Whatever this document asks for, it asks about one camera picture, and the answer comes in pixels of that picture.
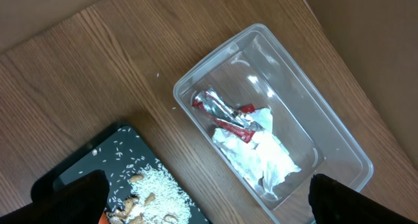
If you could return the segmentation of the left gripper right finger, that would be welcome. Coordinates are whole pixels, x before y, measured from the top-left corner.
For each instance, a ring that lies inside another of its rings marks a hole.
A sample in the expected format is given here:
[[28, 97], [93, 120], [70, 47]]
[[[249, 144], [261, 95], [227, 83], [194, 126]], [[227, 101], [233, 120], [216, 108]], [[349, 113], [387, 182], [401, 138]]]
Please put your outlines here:
[[308, 202], [317, 224], [417, 224], [324, 174], [313, 175]]

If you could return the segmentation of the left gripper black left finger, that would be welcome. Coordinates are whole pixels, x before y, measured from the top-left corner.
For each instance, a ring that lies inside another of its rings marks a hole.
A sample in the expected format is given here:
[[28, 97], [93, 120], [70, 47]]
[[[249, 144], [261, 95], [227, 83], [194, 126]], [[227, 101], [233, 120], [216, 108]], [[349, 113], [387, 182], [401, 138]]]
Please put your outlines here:
[[59, 191], [1, 217], [1, 224], [98, 224], [110, 191], [105, 172], [94, 170]]

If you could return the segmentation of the orange carrot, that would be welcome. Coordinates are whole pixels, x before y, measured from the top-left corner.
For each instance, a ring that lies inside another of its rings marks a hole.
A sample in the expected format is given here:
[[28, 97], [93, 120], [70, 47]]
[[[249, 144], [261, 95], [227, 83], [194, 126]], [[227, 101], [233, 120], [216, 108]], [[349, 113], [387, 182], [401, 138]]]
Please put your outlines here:
[[101, 214], [98, 224], [110, 224], [104, 212]]

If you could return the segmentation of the white tissue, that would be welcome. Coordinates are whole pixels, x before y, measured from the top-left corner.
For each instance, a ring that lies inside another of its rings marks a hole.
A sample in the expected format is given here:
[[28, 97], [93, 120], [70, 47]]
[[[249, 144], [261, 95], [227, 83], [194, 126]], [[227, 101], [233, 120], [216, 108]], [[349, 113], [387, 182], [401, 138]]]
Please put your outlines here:
[[288, 150], [272, 134], [273, 116], [268, 108], [261, 108], [250, 116], [264, 130], [253, 135], [245, 143], [232, 132], [217, 128], [212, 136], [214, 144], [223, 152], [233, 168], [263, 198], [278, 201], [281, 197], [273, 188], [285, 181], [286, 176], [300, 172]]

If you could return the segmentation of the red snack wrapper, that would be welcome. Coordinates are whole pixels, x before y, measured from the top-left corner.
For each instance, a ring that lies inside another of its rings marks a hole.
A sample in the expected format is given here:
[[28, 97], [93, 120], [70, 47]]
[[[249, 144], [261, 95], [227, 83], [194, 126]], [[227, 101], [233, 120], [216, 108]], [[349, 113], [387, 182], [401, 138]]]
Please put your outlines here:
[[233, 133], [245, 143], [249, 143], [257, 131], [263, 128], [250, 116], [255, 112], [252, 104], [233, 108], [212, 88], [196, 94], [192, 107], [200, 109], [218, 126]]

